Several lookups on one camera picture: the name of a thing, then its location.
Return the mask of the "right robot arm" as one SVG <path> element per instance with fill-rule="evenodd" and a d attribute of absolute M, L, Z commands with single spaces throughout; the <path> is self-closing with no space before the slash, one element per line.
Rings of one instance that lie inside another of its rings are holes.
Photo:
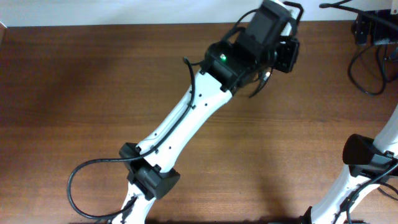
<path fill-rule="evenodd" d="M 366 49 L 388 49 L 397 43 L 397 8 L 363 11 L 347 7 L 344 1 L 323 3 L 357 15 L 351 31 L 357 45 Z M 343 148 L 343 169 L 328 193 L 309 207 L 297 223 L 351 223 L 351 212 L 365 196 L 397 177 L 397 112 L 375 138 L 352 134 Z"/>

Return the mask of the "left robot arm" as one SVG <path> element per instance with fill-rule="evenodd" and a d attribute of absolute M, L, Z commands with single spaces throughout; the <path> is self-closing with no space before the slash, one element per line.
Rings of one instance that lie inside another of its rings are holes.
<path fill-rule="evenodd" d="M 292 70 L 299 51 L 296 38 L 303 7 L 288 1 L 264 1 L 250 12 L 250 23 L 235 24 L 211 44 L 191 72 L 191 84 L 163 122 L 138 143 L 119 152 L 127 168 L 127 195 L 112 223 L 144 223 L 156 200 L 175 186 L 176 160 L 205 121 L 244 86 L 264 86 L 274 70 Z"/>

